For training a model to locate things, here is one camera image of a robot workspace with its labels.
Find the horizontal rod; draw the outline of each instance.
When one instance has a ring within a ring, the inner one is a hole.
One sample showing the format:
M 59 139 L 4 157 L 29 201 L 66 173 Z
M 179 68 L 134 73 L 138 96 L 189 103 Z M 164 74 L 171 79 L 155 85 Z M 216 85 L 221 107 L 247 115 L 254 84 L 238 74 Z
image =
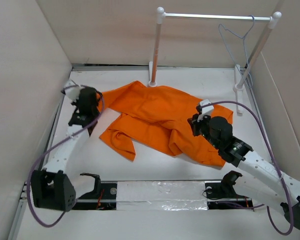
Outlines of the horizontal rod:
M 251 16 L 224 16 L 224 15 L 204 15 L 204 14 L 181 14 L 181 13 L 164 13 L 166 18 L 173 19 L 214 19 L 214 20 L 239 20 L 252 22 Z M 255 16 L 256 22 L 268 23 L 271 20 L 269 16 Z

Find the orange wire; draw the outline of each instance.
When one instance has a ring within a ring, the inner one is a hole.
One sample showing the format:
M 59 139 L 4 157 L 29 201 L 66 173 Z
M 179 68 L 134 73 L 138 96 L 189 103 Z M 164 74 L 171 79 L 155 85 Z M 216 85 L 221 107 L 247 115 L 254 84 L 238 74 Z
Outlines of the orange wire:
M 98 209 L 98 207 L 101 206 L 100 200 L 102 199 L 102 195 L 104 194 L 104 192 L 105 192 L 105 190 L 102 189 L 101 194 L 100 194 L 100 196 L 99 196 L 99 198 L 98 198 L 98 204 L 97 204 L 97 206 L 96 206 L 96 209 Z
M 246 197 L 246 196 L 244 197 L 244 199 L 245 199 L 245 204 L 246 204 L 246 207 L 248 208 L 248 207 L 249 207 L 249 204 L 248 204 L 248 199 L 247 199 L 247 197 Z

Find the pole base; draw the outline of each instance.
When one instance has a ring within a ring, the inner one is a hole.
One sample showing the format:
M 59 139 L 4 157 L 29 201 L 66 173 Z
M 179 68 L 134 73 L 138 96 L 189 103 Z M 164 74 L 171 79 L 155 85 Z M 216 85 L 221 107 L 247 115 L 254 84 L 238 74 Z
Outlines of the pole base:
M 235 92 L 235 101 L 240 104 L 243 104 L 244 103 L 243 91 L 245 89 L 245 85 L 243 85 L 242 87 L 238 87 L 238 83 L 240 82 L 240 80 L 242 78 L 238 69 L 240 69 L 239 64 L 234 66 L 234 86 L 232 89 Z M 242 115 L 244 113 L 244 108 L 242 106 L 237 105 L 236 113 L 239 115 Z
M 155 82 L 151 82 L 151 78 L 152 78 L 152 67 L 153 67 L 153 62 L 150 61 L 149 62 L 149 83 L 148 83 L 148 86 L 149 87 L 156 87 L 157 86 L 157 81 Z

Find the white wall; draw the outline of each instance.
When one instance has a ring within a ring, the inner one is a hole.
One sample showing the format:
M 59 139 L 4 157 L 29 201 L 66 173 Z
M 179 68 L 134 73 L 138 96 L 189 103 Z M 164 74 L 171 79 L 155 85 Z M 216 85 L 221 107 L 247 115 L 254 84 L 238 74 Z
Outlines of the white wall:
M 8 237 L 70 71 L 35 0 L 0 0 L 0 240 Z
M 156 9 L 167 13 L 270 16 L 278 0 L 37 0 L 72 63 L 147 65 L 153 56 Z M 165 19 L 159 65 L 232 67 L 217 20 Z M 222 21 L 244 34 L 251 23 Z M 251 49 L 264 23 L 247 39 Z M 242 40 L 230 37 L 243 64 Z
M 276 157 L 300 179 L 300 0 L 285 1 L 280 10 L 253 68 L 253 90 Z

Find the cable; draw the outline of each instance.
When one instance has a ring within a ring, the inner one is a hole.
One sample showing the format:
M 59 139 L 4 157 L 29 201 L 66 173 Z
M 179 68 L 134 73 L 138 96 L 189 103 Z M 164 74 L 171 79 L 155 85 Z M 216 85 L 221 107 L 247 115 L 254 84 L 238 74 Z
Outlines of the cable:
M 248 203 L 248 199 L 246 196 L 244 196 L 244 199 L 245 199 L 245 204 L 246 204 L 246 207 L 249 208 L 249 203 Z
M 221 32 L 221 27 L 223 27 L 223 29 L 225 31 L 228 31 L 228 32 L 232 33 L 233 35 L 235 35 L 236 37 L 242 39 L 243 50 L 244 50 L 244 55 L 245 55 L 245 60 L 246 60 L 246 65 L 247 65 L 247 71 L 248 71 L 248 73 L 250 73 L 250 66 L 249 66 L 249 60 L 248 60 L 248 54 L 247 54 L 247 48 L 246 48 L 246 37 L 247 37 L 248 33 L 250 33 L 251 29 L 255 26 L 255 17 L 253 15 L 249 15 L 249 16 L 252 17 L 253 23 L 252 23 L 252 26 L 250 27 L 250 29 L 243 36 L 240 36 L 239 34 L 235 33 L 234 31 L 231 31 L 230 29 L 226 28 L 223 24 L 219 24 L 219 26 L 218 26 L 218 30 L 219 30 L 220 36 L 222 38 L 222 41 L 224 43 L 224 46 L 225 46 L 226 50 L 228 51 L 228 53 L 229 53 L 229 55 L 230 55 L 230 57 L 231 57 L 231 59 L 234 63 L 234 66 L 236 67 L 236 69 L 238 69 L 238 71 L 241 75 L 241 78 L 244 78 L 244 76 L 242 75 L 240 69 L 238 68 L 237 63 L 235 61 L 235 58 L 234 58 L 233 54 L 231 53 L 230 48 L 228 47 L 228 44 L 225 40 L 225 37 Z M 252 82 L 252 78 L 251 78 L 251 85 L 249 84 L 249 82 L 246 81 L 245 78 L 243 80 L 247 84 L 248 88 L 253 87 L 254 84 Z
M 73 88 L 73 87 L 78 87 L 77 85 L 72 85 L 72 86 L 68 86 L 66 87 L 65 89 L 69 89 L 69 88 Z M 100 112 L 100 114 L 87 126 L 83 127 L 82 129 L 80 129 L 79 131 L 76 131 L 75 133 L 73 133 L 71 136 L 68 136 L 66 137 L 65 139 L 63 139 L 62 141 L 58 142 L 56 145 L 52 146 L 51 148 L 49 148 L 47 151 L 45 151 L 41 156 L 39 156 L 33 163 L 32 167 L 30 168 L 30 171 L 29 171 L 29 174 L 28 174 L 28 178 L 27 178 L 27 181 L 26 181 L 26 196 L 27 196 L 27 203 L 28 203 L 28 206 L 29 206 L 29 210 L 33 216 L 33 218 L 43 227 L 45 228 L 51 228 L 53 226 L 55 226 L 61 219 L 62 217 L 65 215 L 65 211 L 59 216 L 59 218 L 52 224 L 46 224 L 45 222 L 43 222 L 39 217 L 38 215 L 36 214 L 35 210 L 34 210 L 34 206 L 32 205 L 32 202 L 31 202 L 31 197 L 30 197 L 30 186 L 31 186 L 31 176 L 36 168 L 36 166 L 40 163 L 40 161 L 47 155 L 49 154 L 52 150 L 56 149 L 57 147 L 59 147 L 60 145 L 64 144 L 65 142 L 67 142 L 68 140 L 70 140 L 72 137 L 82 133 L 83 131 L 85 131 L 86 129 L 94 126 L 98 119 L 100 118 L 101 114 L 104 112 L 104 109 L 105 109 L 105 101 L 104 101 L 104 97 L 102 95 L 101 92 L 99 91 L 96 91 L 99 95 L 100 95 L 100 98 L 101 98 L 101 102 L 102 102 L 102 110 Z
M 232 205 L 231 207 L 232 208 L 235 208 L 235 209 L 257 209 L 257 208 L 260 208 L 260 207 L 263 207 L 264 204 L 260 204 L 260 205 L 257 205 L 257 206 L 249 206 L 249 207 L 245 207 L 245 206 L 241 206 L 240 204 L 236 203 L 236 202 L 232 202 L 232 201 L 216 201 L 215 202 L 216 204 L 227 204 L 227 205 Z
M 206 196 L 205 196 L 204 193 L 207 193 L 207 190 L 204 190 L 204 191 L 202 192 L 202 196 L 204 196 L 206 199 L 209 199 L 209 200 L 220 200 L 220 199 L 223 199 L 223 197 L 219 197 L 219 198 L 211 198 L 211 197 L 208 197 L 207 194 L 206 194 Z
M 104 192 L 105 192 L 105 190 L 102 189 L 101 194 L 100 194 L 100 196 L 98 197 L 98 203 L 97 203 L 97 205 L 96 205 L 96 210 L 98 209 L 98 207 L 101 206 L 100 201 L 101 201 L 101 199 L 102 199 L 102 196 L 103 196 Z
M 270 219 L 270 222 L 272 224 L 272 226 L 274 227 L 274 229 L 281 235 L 284 235 L 284 236 L 288 236 L 293 228 L 294 228 L 294 213 L 293 213 L 293 209 L 292 209 L 292 203 L 291 203 L 291 198 L 290 198 L 290 195 L 289 195 L 289 191 L 288 191 L 288 188 L 287 188 L 287 185 L 286 185 L 286 182 L 284 180 L 284 178 L 282 177 L 282 173 L 281 173 L 281 170 L 280 170 L 280 167 L 279 167 L 279 164 L 274 156 L 274 153 L 272 152 L 271 150 L 271 147 L 270 147 L 270 144 L 267 140 L 267 137 L 266 137 L 266 133 L 262 127 L 262 124 L 260 122 L 260 120 L 258 119 L 258 117 L 254 114 L 254 112 L 248 108 L 246 105 L 243 105 L 242 103 L 239 103 L 239 102 L 236 102 L 236 101 L 230 101 L 230 100 L 225 100 L 225 101 L 217 101 L 217 102 L 213 102 L 213 103 L 209 103 L 209 104 L 206 104 L 206 105 L 203 105 L 201 106 L 200 108 L 203 109 L 205 107 L 209 107 L 209 106 L 213 106 L 213 105 L 218 105 L 218 104 L 236 104 L 236 105 L 239 105 L 241 107 L 243 107 L 244 109 L 246 109 L 252 116 L 253 118 L 255 119 L 256 123 L 258 124 L 258 127 L 261 131 L 261 134 L 262 134 L 262 137 L 263 137 L 263 140 L 265 142 L 265 145 L 266 145 L 266 148 L 267 150 L 269 151 L 269 154 L 270 154 L 270 157 L 271 157 L 271 160 L 273 162 L 273 166 L 278 174 L 278 177 L 280 178 L 280 181 L 282 183 L 282 187 L 283 187 L 283 190 L 284 190 L 284 193 L 285 193 L 285 196 L 286 196 L 286 200 L 287 200 L 287 203 L 288 203 L 288 208 L 289 208 L 289 215 L 290 215 L 290 227 L 289 227 L 289 230 L 287 232 L 282 232 L 280 231 L 272 217 L 271 217 L 271 214 L 270 214 L 270 208 L 267 206 L 266 207 L 266 210 L 267 210 L 267 213 L 268 213 L 268 216 L 269 216 L 269 219 Z
M 249 78 L 250 78 L 250 85 L 252 87 L 254 85 L 254 82 L 252 80 L 252 76 L 251 76 L 250 72 L 248 72 L 248 75 L 249 75 Z

